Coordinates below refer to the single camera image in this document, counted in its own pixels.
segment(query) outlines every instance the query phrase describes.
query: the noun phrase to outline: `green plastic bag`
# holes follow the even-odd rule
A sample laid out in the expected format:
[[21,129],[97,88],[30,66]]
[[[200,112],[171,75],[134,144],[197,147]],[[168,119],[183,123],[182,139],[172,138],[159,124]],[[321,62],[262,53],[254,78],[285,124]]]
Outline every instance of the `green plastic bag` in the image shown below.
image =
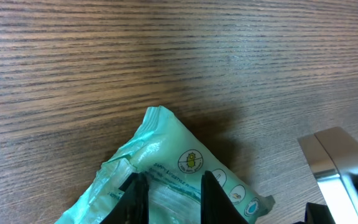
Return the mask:
[[103,163],[86,192],[58,224],[99,224],[124,192],[118,188],[133,172],[149,181],[149,223],[200,223],[201,177],[212,171],[237,211],[250,224],[273,207],[221,164],[189,130],[164,108],[147,109],[134,137]]

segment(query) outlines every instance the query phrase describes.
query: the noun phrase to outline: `silver metallic object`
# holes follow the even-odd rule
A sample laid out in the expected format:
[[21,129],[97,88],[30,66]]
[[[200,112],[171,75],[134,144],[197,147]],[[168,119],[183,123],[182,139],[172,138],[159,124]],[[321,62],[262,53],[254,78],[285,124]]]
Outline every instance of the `silver metallic object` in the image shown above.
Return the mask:
[[299,143],[336,224],[358,224],[358,139],[336,127]]

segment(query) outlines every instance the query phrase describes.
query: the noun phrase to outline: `circular logo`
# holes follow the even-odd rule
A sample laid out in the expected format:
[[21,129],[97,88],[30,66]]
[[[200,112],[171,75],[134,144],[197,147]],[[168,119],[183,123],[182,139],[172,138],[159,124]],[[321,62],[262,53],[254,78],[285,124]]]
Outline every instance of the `circular logo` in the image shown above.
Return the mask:
[[221,169],[216,169],[212,171],[212,174],[215,176],[216,180],[219,182],[219,185],[223,187],[224,183],[226,183],[226,174]]
[[199,151],[194,149],[183,153],[178,160],[179,169],[186,174],[197,172],[202,166],[203,156]]
[[244,214],[246,216],[253,215],[253,214],[255,214],[255,212],[258,211],[258,209],[259,209],[259,199],[254,198],[246,206],[246,209],[244,210]]
[[229,194],[229,199],[233,205],[240,203],[246,196],[246,189],[242,185],[235,186]]

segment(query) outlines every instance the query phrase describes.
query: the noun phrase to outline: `wooden table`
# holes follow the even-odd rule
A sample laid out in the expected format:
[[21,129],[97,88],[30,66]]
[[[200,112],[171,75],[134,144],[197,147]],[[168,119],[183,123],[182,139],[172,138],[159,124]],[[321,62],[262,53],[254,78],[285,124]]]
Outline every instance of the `wooden table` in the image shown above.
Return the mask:
[[358,0],[0,0],[0,223],[51,223],[164,105],[293,223],[297,138],[358,137]]

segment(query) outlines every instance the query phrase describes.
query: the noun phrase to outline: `plastic bag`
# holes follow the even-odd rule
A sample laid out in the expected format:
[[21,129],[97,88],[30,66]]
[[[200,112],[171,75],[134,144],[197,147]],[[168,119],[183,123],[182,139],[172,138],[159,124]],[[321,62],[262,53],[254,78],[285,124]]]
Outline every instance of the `plastic bag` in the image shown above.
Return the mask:
[[134,137],[102,164],[91,186],[57,223],[100,223],[133,172],[147,174],[149,223],[200,223],[201,176],[206,170],[250,224],[272,209],[272,196],[262,197],[238,179],[171,111],[150,107]]

